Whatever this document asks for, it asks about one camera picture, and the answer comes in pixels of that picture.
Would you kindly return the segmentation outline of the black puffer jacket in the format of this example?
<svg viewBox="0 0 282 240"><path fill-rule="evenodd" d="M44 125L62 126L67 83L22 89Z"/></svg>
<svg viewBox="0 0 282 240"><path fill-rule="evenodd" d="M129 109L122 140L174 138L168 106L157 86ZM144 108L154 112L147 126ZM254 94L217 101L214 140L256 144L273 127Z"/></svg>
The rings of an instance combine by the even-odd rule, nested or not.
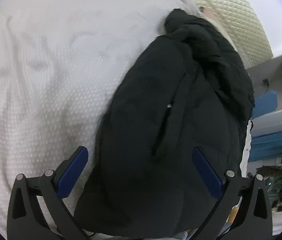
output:
<svg viewBox="0 0 282 240"><path fill-rule="evenodd" d="M254 108L238 53L208 21L175 9L138 57L97 132L98 157L74 217L90 232L161 238L198 228L217 199L192 161L240 172Z"/></svg>

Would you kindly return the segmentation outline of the blue curtain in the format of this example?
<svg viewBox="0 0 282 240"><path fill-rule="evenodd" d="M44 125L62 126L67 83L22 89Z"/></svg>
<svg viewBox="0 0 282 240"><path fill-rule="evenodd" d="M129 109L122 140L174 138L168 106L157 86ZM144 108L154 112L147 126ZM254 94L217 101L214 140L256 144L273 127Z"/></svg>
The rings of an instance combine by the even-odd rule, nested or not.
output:
<svg viewBox="0 0 282 240"><path fill-rule="evenodd" d="M253 137L248 161L282 156L282 131Z"/></svg>

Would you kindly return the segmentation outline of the blue folding chair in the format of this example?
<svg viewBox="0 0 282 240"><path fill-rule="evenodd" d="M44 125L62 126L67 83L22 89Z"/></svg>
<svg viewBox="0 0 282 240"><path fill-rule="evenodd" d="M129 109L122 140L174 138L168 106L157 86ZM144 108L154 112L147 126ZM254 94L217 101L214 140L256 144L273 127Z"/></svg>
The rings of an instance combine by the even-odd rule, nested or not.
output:
<svg viewBox="0 0 282 240"><path fill-rule="evenodd" d="M270 90L260 97L255 98L255 107L253 108L251 119L258 118L262 115L275 111L278 107L278 94Z"/></svg>

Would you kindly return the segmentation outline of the light grey duvet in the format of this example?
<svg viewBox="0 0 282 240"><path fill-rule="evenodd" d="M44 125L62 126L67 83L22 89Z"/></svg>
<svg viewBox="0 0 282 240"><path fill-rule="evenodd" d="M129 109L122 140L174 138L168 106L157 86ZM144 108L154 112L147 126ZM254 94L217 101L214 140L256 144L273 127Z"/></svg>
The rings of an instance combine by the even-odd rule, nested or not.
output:
<svg viewBox="0 0 282 240"><path fill-rule="evenodd" d="M192 0L0 0L0 234L19 173L41 175L97 125L172 9Z"/></svg>

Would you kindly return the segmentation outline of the grey white wardrobe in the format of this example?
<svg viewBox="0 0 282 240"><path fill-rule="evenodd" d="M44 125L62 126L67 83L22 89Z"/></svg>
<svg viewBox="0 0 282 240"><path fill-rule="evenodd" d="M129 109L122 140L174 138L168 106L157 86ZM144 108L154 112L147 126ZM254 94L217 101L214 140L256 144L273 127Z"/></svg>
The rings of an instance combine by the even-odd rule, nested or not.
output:
<svg viewBox="0 0 282 240"><path fill-rule="evenodd" d="M282 132L282 55L247 70L254 88L251 135Z"/></svg>

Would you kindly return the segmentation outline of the cream quilted headboard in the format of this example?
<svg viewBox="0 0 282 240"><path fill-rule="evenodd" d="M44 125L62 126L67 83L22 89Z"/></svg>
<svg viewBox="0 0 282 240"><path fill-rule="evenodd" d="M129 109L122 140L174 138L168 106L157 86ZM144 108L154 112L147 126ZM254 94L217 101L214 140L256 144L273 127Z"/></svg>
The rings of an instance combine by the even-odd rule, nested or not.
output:
<svg viewBox="0 0 282 240"><path fill-rule="evenodd" d="M210 9L234 43L246 69L272 59L273 53L258 16L248 0L194 0Z"/></svg>

